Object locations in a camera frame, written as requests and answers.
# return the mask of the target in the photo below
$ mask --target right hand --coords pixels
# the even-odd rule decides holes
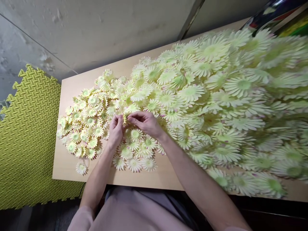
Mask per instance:
[[[127,119],[130,123],[139,127],[144,133],[155,139],[160,138],[165,133],[151,112],[134,112]]]

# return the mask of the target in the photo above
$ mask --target forearm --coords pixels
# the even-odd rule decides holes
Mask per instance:
[[[80,207],[88,206],[92,208],[93,211],[95,211],[106,188],[110,166],[115,150],[116,145],[108,142],[103,154],[99,158],[98,163],[96,164],[87,180]]]
[[[250,230],[228,195],[167,134],[164,133],[158,141],[187,195],[215,230],[229,226]]]

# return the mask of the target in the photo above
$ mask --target yellow foam mat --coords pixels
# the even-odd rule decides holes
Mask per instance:
[[[26,65],[0,114],[0,210],[79,196],[83,183],[52,179],[61,86]]]

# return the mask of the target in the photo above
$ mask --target table surface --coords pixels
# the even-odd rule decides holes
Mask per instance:
[[[224,29],[238,30],[246,21],[247,19],[244,19],[217,28],[213,31]],[[188,42],[200,36],[201,35],[197,35],[175,43]],[[72,97],[78,96],[84,88],[94,87],[95,79],[97,79],[105,69],[114,70],[115,76],[130,76],[132,68],[142,57],[149,56],[151,58],[156,58],[163,51],[170,49],[173,44],[174,43],[62,80],[59,115],[65,115],[65,109],[73,105]],[[156,154],[155,160],[158,167],[153,172],[141,171],[140,173],[133,173],[130,170],[117,171],[114,167],[110,168],[108,184],[183,190],[168,157]],[[57,139],[52,178],[86,182],[98,160],[90,161],[89,171],[85,176],[79,175],[75,170],[78,161],[76,157],[67,152],[65,146]],[[289,196],[285,198],[286,200],[308,201],[308,185],[300,181],[283,181],[289,192]]]

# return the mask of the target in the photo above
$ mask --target interlocking foam tile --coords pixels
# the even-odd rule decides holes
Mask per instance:
[[[82,182],[52,179],[60,85],[26,65],[0,113],[0,209],[79,196]]]

